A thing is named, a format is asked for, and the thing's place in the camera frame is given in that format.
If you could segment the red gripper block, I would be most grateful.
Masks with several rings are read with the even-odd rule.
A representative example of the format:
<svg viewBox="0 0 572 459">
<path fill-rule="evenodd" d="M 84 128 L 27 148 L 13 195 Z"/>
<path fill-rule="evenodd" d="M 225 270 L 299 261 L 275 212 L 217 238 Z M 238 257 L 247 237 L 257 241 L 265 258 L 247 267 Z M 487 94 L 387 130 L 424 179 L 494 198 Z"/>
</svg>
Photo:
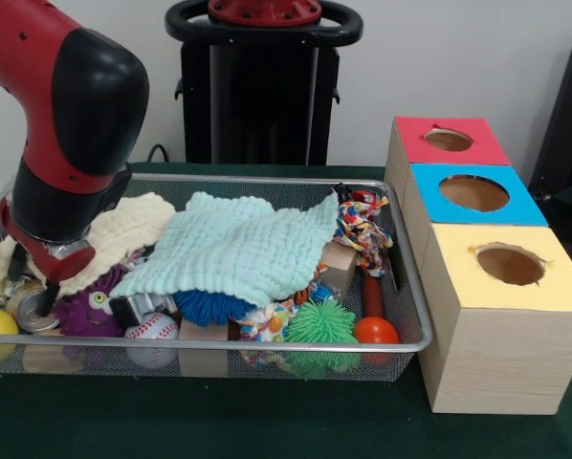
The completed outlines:
<svg viewBox="0 0 572 459">
<path fill-rule="evenodd" d="M 0 228 L 15 241 L 8 280 L 18 282 L 21 279 L 28 257 L 45 276 L 46 289 L 39 299 L 37 313 L 46 317 L 57 300 L 58 283 L 83 271 L 94 258 L 95 249 L 85 239 L 69 244 L 50 244 L 31 237 L 14 223 L 7 198 L 0 200 Z"/>
</svg>

